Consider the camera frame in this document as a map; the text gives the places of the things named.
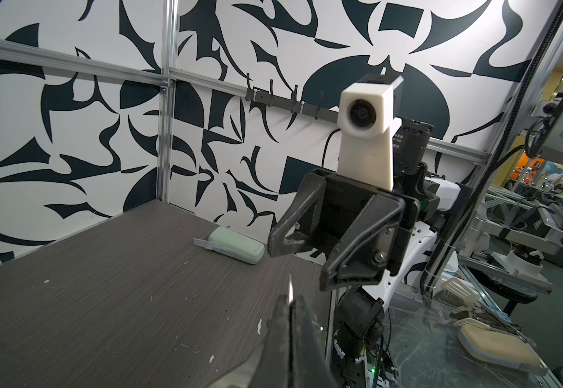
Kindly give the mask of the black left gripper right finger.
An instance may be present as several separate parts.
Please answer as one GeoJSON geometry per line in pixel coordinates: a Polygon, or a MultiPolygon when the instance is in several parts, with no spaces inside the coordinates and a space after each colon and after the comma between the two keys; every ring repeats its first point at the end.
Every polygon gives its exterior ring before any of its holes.
{"type": "Polygon", "coordinates": [[[302,295],[291,303],[291,387],[336,387],[320,344],[320,328],[302,295]]]}

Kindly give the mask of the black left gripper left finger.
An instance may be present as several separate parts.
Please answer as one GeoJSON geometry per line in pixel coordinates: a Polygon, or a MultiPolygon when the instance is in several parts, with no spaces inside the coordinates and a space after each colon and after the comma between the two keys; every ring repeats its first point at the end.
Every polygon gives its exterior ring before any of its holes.
{"type": "Polygon", "coordinates": [[[257,368],[249,387],[289,387],[291,383],[291,304],[286,295],[275,303],[257,368]]]}

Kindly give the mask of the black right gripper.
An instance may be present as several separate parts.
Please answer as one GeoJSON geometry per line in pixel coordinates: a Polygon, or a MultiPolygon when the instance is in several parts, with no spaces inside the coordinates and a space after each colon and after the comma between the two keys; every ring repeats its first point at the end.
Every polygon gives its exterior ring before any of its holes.
{"type": "Polygon", "coordinates": [[[280,257],[318,249],[326,256],[320,290],[375,286],[399,274],[419,200],[317,168],[305,174],[271,229],[267,251],[280,257]]]}

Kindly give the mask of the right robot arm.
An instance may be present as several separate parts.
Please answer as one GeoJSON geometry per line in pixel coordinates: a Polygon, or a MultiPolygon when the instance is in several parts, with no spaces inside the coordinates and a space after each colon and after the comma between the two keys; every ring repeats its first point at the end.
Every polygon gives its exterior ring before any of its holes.
{"type": "Polygon", "coordinates": [[[403,120],[394,137],[390,191],[322,168],[305,174],[290,208],[270,231],[267,249],[272,257],[314,249],[325,254],[320,289],[345,289],[334,315],[333,358],[319,353],[304,298],[290,297],[275,307],[273,334],[265,340],[252,386],[263,386],[273,362],[283,360],[291,387],[352,387],[364,383],[368,355],[385,356],[388,301],[366,289],[396,281],[409,244],[417,242],[415,225],[438,208],[437,195],[424,185],[422,156],[431,133],[429,124],[403,120]]]}

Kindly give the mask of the mint green glasses case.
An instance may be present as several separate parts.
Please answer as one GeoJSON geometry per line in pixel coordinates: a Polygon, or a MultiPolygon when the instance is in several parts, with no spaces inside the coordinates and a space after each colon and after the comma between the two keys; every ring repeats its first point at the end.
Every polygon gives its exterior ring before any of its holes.
{"type": "Polygon", "coordinates": [[[258,264],[265,255],[263,243],[221,226],[205,239],[194,239],[194,245],[250,265],[258,264]]]}

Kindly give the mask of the white plastic hinge block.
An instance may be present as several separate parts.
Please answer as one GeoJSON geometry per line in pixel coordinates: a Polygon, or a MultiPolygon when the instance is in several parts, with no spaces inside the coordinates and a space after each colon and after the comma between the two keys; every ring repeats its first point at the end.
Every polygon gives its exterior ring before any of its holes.
{"type": "Polygon", "coordinates": [[[459,328],[458,337],[465,350],[477,360],[536,376],[548,372],[534,348],[518,336],[464,324],[459,328]]]}

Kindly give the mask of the black wall hook rail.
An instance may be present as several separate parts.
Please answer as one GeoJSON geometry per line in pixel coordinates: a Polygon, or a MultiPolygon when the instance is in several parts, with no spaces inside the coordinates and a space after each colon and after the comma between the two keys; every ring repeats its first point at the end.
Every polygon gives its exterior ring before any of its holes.
{"type": "Polygon", "coordinates": [[[291,93],[291,98],[288,99],[273,93],[273,79],[270,79],[269,90],[252,87],[250,81],[250,74],[246,74],[246,100],[255,103],[263,103],[268,108],[280,108],[289,111],[291,114],[309,116],[315,120],[328,121],[334,124],[337,123],[338,112],[324,108],[323,92],[320,92],[317,105],[313,105],[297,99],[298,86],[295,86],[294,91],[291,93]]]}

